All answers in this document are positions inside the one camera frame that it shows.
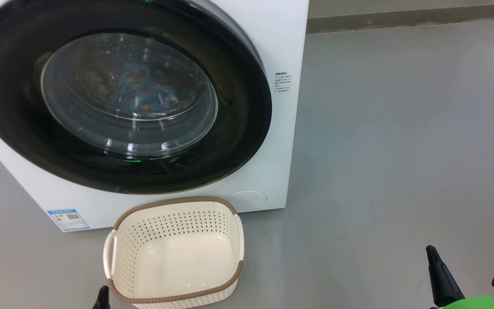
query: blue sticker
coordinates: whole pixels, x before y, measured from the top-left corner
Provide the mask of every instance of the blue sticker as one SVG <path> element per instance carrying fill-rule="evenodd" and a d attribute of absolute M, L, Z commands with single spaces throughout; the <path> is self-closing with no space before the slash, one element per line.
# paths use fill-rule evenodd
<path fill-rule="evenodd" d="M 50 210 L 47 212 L 64 231 L 90 229 L 89 225 L 75 209 Z"/>

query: front-load washing machine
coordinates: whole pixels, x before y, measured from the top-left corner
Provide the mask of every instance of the front-load washing machine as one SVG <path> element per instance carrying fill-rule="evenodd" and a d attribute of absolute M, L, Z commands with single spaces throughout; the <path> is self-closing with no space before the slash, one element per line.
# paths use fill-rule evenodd
<path fill-rule="evenodd" d="M 0 0 L 0 161 L 63 231 L 286 206 L 308 0 Z"/>

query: plastic basket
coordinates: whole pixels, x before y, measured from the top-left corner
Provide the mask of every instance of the plastic basket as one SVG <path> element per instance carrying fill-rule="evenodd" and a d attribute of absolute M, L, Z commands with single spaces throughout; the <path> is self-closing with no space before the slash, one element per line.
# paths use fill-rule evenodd
<path fill-rule="evenodd" d="M 243 227 L 232 205 L 192 197 L 124 213 L 106 239 L 103 262 L 108 286 L 121 301 L 143 309 L 184 309 L 229 297 L 243 254 Z"/>

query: concrete floor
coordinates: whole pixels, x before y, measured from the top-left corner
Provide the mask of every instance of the concrete floor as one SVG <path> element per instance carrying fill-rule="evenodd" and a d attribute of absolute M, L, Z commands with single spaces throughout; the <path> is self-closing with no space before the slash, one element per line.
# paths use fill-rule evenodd
<path fill-rule="evenodd" d="M 241 219 L 207 308 L 428 308 L 427 244 L 494 295 L 494 21 L 309 36 L 288 207 Z M 60 232 L 0 164 L 0 308 L 92 307 L 107 233 Z"/>

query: glass door window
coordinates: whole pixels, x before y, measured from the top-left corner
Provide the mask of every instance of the glass door window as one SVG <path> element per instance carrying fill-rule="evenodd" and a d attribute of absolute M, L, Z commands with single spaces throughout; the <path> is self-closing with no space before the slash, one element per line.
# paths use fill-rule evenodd
<path fill-rule="evenodd" d="M 192 59 L 125 33 L 89 35 L 58 49 L 43 69 L 41 90 L 70 133 L 127 158 L 187 149 L 218 112 L 214 87 Z"/>

